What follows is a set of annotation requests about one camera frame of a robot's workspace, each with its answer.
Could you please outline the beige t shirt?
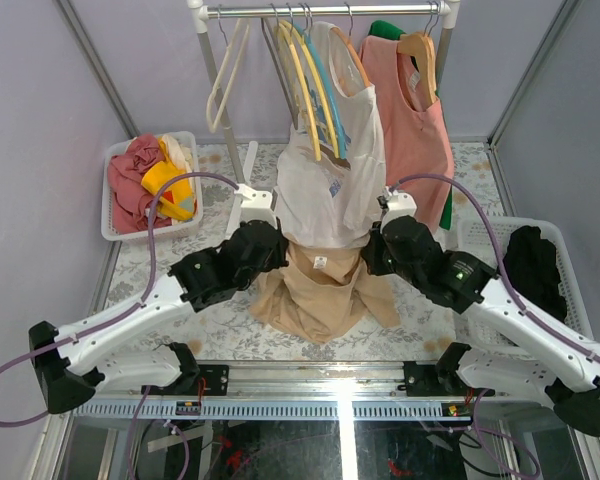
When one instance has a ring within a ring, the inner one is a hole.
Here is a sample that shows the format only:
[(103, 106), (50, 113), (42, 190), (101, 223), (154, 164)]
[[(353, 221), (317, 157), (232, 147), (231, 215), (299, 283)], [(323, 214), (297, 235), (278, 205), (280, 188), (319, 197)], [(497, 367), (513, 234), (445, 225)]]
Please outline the beige t shirt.
[(261, 323), (314, 344), (345, 335), (364, 316), (400, 324), (391, 286), (373, 276), (359, 248), (313, 249), (291, 242), (288, 265), (259, 275), (250, 313)]

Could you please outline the blue hanger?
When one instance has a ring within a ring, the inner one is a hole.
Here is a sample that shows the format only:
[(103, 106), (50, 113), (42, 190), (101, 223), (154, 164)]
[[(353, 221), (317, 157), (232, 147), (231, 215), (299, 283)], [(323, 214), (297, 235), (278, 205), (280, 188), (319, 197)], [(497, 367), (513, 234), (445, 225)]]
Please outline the blue hanger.
[(333, 92), (330, 74), (325, 62), (313, 42), (311, 33), (314, 27), (302, 29), (291, 22), (289, 31), (303, 52), (309, 73), (304, 82), (309, 94), (311, 113), (307, 121), (314, 126), (316, 138), (330, 147), (336, 159), (346, 157), (346, 137), (342, 126), (338, 106)]

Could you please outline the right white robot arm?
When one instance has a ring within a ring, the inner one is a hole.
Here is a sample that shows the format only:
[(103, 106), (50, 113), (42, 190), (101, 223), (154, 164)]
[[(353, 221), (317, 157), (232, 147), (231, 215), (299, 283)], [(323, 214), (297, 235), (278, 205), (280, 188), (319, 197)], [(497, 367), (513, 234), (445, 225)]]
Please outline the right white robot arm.
[(453, 342), (435, 365), (443, 392), (489, 389), (524, 398), (600, 437), (600, 343), (509, 292), (503, 274), (473, 254), (443, 250), (411, 216), (375, 222), (362, 257), (371, 274), (399, 276), (434, 304), (491, 324), (529, 356), (493, 355)]

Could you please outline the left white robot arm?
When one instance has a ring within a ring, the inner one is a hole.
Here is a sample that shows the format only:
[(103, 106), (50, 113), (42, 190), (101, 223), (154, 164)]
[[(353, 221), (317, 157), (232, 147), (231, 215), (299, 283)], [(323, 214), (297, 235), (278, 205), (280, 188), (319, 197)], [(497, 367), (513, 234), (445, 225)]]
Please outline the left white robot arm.
[(31, 327), (32, 365), (48, 413), (71, 411), (108, 390), (151, 386), (165, 394), (192, 392), (199, 367), (184, 344), (171, 343), (154, 353), (113, 354), (163, 323), (248, 289), (259, 274), (286, 265), (287, 247), (278, 219), (243, 222), (219, 246), (173, 264), (146, 298), (136, 295), (62, 327), (47, 321)]

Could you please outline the white printed t shirt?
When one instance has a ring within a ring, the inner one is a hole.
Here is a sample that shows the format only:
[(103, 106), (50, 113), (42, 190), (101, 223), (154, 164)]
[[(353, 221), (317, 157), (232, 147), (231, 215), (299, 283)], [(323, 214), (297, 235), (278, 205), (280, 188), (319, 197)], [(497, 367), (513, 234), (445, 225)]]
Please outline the white printed t shirt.
[(310, 158), (304, 134), (290, 129), (290, 141), (279, 156), (276, 215), (284, 233), (311, 248), (357, 248), (367, 243), (380, 217), (377, 197), (383, 193), (386, 162), (374, 85), (365, 88), (337, 27), (316, 22), (311, 33), (330, 74), (346, 137), (346, 157)]

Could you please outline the cream plastic hanger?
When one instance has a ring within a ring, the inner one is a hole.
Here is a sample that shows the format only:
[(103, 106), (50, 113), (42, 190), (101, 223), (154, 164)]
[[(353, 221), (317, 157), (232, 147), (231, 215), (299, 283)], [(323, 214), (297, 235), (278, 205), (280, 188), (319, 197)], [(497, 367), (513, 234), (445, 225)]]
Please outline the cream plastic hanger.
[(238, 70), (244, 59), (246, 46), (250, 36), (250, 22), (239, 17), (231, 39), (226, 43), (224, 57), (211, 85), (211, 92), (206, 103), (206, 123), (209, 131), (215, 133), (225, 113), (230, 94), (234, 89)]

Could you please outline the wooden hanger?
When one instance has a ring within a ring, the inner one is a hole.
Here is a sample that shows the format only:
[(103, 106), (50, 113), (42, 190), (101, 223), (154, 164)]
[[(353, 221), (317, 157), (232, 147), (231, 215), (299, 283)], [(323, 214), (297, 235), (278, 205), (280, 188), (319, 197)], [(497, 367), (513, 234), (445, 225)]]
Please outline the wooden hanger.
[(415, 59), (420, 74), (420, 84), (423, 86), (423, 98), (426, 107), (429, 108), (437, 99), (437, 83), (435, 45), (427, 28), (411, 34), (402, 34), (398, 40), (397, 52)]

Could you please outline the orange hanger under white shirt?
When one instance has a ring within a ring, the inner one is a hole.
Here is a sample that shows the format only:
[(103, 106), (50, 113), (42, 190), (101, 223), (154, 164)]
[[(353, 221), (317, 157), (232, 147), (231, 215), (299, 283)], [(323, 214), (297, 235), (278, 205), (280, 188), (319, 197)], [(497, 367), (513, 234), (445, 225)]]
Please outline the orange hanger under white shirt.
[(349, 57), (350, 57), (351, 61), (353, 62), (357, 72), (359, 73), (359, 76), (361, 78), (361, 81), (362, 81), (364, 87), (368, 88), (371, 86), (371, 82), (369, 81), (368, 75), (364, 69), (364, 66), (362, 65), (362, 62), (359, 58), (358, 53), (355, 50), (355, 48), (351, 42), (351, 33), (353, 30), (353, 25), (354, 25), (352, 9), (351, 9), (351, 6), (347, 2), (345, 2), (344, 5), (347, 8), (347, 15), (349, 16), (349, 20), (350, 20), (350, 28), (349, 28), (348, 34), (345, 35), (339, 27), (333, 27), (331, 29), (331, 31), (334, 32), (335, 35), (340, 38), (341, 42), (346, 47)]

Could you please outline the yellow hanger left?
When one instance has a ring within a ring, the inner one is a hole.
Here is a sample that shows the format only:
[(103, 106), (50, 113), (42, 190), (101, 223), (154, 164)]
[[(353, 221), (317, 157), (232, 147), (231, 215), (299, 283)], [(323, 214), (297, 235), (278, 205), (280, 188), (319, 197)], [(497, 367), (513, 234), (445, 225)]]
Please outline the yellow hanger left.
[(320, 139), (316, 122), (314, 101), (310, 92), (310, 80), (317, 78), (315, 65), (309, 53), (304, 35), (293, 21), (284, 20), (277, 11), (274, 38), (278, 42), (283, 72), (291, 90), (292, 105), (295, 107), (295, 130), (304, 134), (308, 141), (310, 158), (321, 160)]

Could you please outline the yellow hanger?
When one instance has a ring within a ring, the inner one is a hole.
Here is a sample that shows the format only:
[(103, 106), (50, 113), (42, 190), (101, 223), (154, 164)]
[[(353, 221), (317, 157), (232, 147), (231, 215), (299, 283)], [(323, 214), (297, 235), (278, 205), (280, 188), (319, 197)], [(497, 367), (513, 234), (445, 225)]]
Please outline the yellow hanger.
[(321, 160), (320, 139), (316, 122), (314, 101), (310, 92), (310, 80), (317, 78), (315, 65), (309, 53), (304, 35), (293, 21), (284, 20), (277, 11), (274, 38), (278, 42), (283, 72), (291, 90), (292, 105), (295, 107), (295, 130), (304, 134), (308, 141), (310, 158)]
[(330, 76), (309, 29), (302, 29), (292, 19), (280, 20), (275, 28), (278, 51), (283, 55), (284, 73), (296, 108), (296, 129), (308, 136), (310, 157), (320, 161), (323, 155), (339, 158), (346, 154), (344, 131), (340, 121)]

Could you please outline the yellow hanger right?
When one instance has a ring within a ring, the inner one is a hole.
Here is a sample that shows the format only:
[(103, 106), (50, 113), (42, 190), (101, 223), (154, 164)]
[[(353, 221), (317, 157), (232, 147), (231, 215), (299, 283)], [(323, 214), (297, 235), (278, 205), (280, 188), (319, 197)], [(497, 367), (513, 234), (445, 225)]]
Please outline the yellow hanger right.
[(296, 108), (296, 129), (308, 136), (310, 157), (320, 161), (323, 155), (339, 158), (346, 154), (344, 131), (340, 121), (330, 76), (309, 29), (302, 29), (292, 19), (280, 20), (275, 28), (278, 51), (283, 55), (284, 73)]

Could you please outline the right white basket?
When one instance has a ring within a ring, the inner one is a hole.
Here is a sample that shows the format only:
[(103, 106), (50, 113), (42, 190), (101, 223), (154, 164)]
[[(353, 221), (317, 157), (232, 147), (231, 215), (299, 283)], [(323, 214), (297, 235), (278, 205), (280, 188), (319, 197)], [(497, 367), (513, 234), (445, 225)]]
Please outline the right white basket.
[[(566, 300), (567, 316), (565, 324), (579, 334), (593, 339), (593, 334), (580, 293), (575, 271), (569, 257), (567, 246), (560, 230), (552, 223), (520, 217), (490, 217), (502, 253), (505, 254), (510, 235), (523, 226), (535, 226), (540, 229), (540, 237), (556, 247), (556, 263), (561, 283), (559, 293)], [(458, 249), (478, 257), (492, 268), (497, 267), (495, 252), (486, 227), (479, 217), (460, 219), (457, 223)], [(510, 355), (514, 358), (530, 359), (515, 343), (497, 332), (490, 325), (478, 319), (468, 318), (470, 343), (478, 348), (498, 355)]]

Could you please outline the white basket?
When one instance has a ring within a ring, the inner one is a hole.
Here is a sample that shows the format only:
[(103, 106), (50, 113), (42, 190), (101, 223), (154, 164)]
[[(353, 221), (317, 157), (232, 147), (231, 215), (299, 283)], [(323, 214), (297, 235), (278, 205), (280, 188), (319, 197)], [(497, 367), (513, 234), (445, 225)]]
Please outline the white basket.
[[(199, 169), (197, 152), (196, 152), (196, 141), (195, 137), (191, 132), (179, 131), (165, 133), (172, 135), (182, 146), (189, 147), (192, 151), (192, 168), (193, 171)], [(140, 231), (130, 234), (119, 233), (113, 226), (113, 192), (108, 184), (107, 179), (107, 167), (109, 161), (113, 155), (122, 154), (126, 151), (127, 147), (132, 140), (121, 142), (111, 146), (105, 154), (105, 168), (104, 168), (104, 179), (103, 179), (103, 194), (102, 194), (102, 219), (101, 219), (101, 233), (103, 237), (109, 241), (142, 241), (147, 238), (148, 232)], [(196, 198), (197, 198), (197, 209), (193, 218), (187, 222), (174, 222), (169, 217), (163, 217), (157, 211), (156, 207), (156, 218), (154, 222), (154, 236), (156, 238), (162, 236), (165, 238), (177, 238), (194, 234), (198, 229), (198, 224), (203, 217), (203, 202), (202, 202), (202, 188), (200, 185), (200, 179), (198, 177), (192, 177), (194, 179), (194, 185), (196, 187)], [(153, 200), (159, 202), (161, 195), (156, 194)]]
[[(575, 271), (569, 257), (567, 246), (560, 230), (552, 223), (520, 217), (490, 217), (502, 253), (505, 254), (510, 235), (523, 226), (535, 226), (540, 229), (540, 237), (556, 247), (556, 263), (561, 283), (559, 293), (566, 300), (567, 316), (565, 324), (579, 334), (593, 339), (593, 334), (580, 293)], [(492, 268), (497, 267), (495, 252), (486, 227), (479, 217), (460, 219), (457, 223), (458, 249), (478, 257)], [(510, 355), (514, 358), (530, 359), (515, 343), (497, 332), (490, 325), (478, 319), (468, 318), (470, 343), (478, 348), (498, 355)]]

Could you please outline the yellow garment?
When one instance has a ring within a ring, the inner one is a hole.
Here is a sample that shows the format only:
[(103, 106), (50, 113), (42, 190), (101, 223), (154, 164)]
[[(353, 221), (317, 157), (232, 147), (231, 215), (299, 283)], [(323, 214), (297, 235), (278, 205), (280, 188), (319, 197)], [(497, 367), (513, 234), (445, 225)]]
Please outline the yellow garment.
[[(169, 180), (160, 177), (160, 167), (164, 160), (154, 164), (142, 177), (141, 185), (152, 195)], [(160, 196), (157, 211), (163, 217), (169, 217), (174, 222), (190, 221), (197, 209), (196, 187), (193, 178), (187, 178), (173, 183)]]

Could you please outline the cream garment in basket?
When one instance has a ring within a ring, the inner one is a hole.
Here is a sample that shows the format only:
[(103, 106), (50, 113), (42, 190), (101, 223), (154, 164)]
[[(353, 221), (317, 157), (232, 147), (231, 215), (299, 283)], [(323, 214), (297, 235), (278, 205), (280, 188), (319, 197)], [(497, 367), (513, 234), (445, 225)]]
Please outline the cream garment in basket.
[(169, 134), (160, 136), (158, 141), (164, 155), (164, 165), (160, 167), (160, 177), (164, 181), (193, 171), (193, 156), (189, 147), (182, 146)]

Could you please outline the black garment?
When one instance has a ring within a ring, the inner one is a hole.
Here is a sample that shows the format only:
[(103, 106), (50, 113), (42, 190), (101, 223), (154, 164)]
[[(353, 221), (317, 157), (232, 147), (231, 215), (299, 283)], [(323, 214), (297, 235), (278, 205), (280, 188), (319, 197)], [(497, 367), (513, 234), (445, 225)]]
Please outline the black garment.
[(557, 250), (541, 237), (537, 226), (522, 226), (511, 233), (503, 259), (514, 289), (539, 308), (564, 322), (568, 308), (560, 294)]

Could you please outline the dusty pink garment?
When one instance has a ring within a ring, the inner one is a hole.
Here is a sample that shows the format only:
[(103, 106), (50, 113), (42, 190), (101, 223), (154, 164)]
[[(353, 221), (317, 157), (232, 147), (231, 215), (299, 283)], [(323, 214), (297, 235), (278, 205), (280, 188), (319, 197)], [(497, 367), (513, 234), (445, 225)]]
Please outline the dusty pink garment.
[(172, 173), (164, 149), (159, 138), (143, 134), (124, 153), (111, 157), (107, 179), (113, 192), (112, 222), (119, 233), (147, 230), (147, 211)]

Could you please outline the left white basket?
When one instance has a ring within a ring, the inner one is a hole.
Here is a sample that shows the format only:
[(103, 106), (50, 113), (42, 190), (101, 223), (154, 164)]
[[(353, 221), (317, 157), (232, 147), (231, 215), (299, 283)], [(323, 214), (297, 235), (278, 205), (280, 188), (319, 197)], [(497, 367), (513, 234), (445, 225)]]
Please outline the left white basket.
[[(172, 135), (182, 146), (189, 147), (192, 151), (192, 168), (193, 171), (199, 169), (197, 152), (196, 152), (196, 141), (195, 137), (191, 132), (179, 131), (165, 133)], [(127, 147), (132, 140), (121, 142), (111, 146), (105, 154), (105, 168), (104, 168), (104, 179), (103, 179), (103, 194), (102, 194), (102, 219), (101, 219), (101, 233), (103, 237), (109, 241), (142, 241), (147, 238), (148, 232), (140, 231), (130, 234), (119, 233), (113, 226), (113, 192), (108, 184), (107, 179), (107, 167), (109, 161), (113, 155), (122, 154), (126, 151)], [(196, 187), (196, 198), (197, 198), (197, 209), (193, 218), (187, 222), (174, 222), (169, 217), (163, 217), (157, 211), (156, 207), (156, 218), (154, 222), (154, 236), (156, 238), (162, 236), (165, 238), (177, 238), (194, 234), (198, 229), (198, 224), (203, 217), (203, 202), (202, 202), (202, 188), (200, 185), (200, 179), (198, 177), (192, 177), (194, 179), (194, 185)], [(153, 200), (159, 202), (161, 195), (156, 194)]]

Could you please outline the white clothes rack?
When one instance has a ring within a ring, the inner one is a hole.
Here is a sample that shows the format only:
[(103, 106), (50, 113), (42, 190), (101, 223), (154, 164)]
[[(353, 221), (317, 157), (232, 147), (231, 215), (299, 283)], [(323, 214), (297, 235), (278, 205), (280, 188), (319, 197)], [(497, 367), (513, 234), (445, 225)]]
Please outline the white clothes rack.
[(296, 6), (275, 6), (270, 4), (262, 7), (222, 7), (220, 5), (211, 7), (202, 0), (189, 0), (187, 5), (191, 11), (198, 41), (202, 51), (204, 64), (209, 81), (212, 86), (208, 98), (206, 112), (208, 114), (208, 126), (211, 132), (221, 129), (228, 149), (234, 174), (239, 183), (251, 182), (251, 173), (255, 164), (258, 143), (249, 143), (245, 160), (241, 160), (237, 150), (237, 143), (232, 129), (226, 104), (230, 98), (232, 85), (223, 85), (222, 81), (226, 64), (217, 66), (212, 52), (208, 34), (208, 22), (211, 20), (221, 21), (223, 18), (235, 18), (240, 26), (247, 27), (251, 18), (261, 20), (261, 28), (265, 43), (269, 48), (273, 47), (274, 40), (266, 20), (268, 18), (281, 18), (283, 16), (304, 15), (306, 18), (347, 16), (354, 19), (357, 16), (399, 16), (399, 15), (430, 15), (432, 18), (441, 18), (442, 30), (440, 33), (434, 72), (436, 80), (442, 79), (446, 58), (448, 55), (451, 36), (456, 25), (460, 1), (421, 1), (416, 4), (404, 5), (356, 5), (342, 3), (332, 6), (311, 7), (306, 3)]

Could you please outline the metal rail base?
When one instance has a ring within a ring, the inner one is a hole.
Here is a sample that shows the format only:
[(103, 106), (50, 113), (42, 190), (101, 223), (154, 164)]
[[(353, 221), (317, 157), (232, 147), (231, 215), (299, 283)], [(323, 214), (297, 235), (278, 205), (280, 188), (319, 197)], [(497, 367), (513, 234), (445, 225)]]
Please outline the metal rail base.
[(466, 421), (476, 389), (450, 393), (421, 362), (204, 364), (205, 391), (175, 395), (101, 393), (74, 416), (166, 420)]

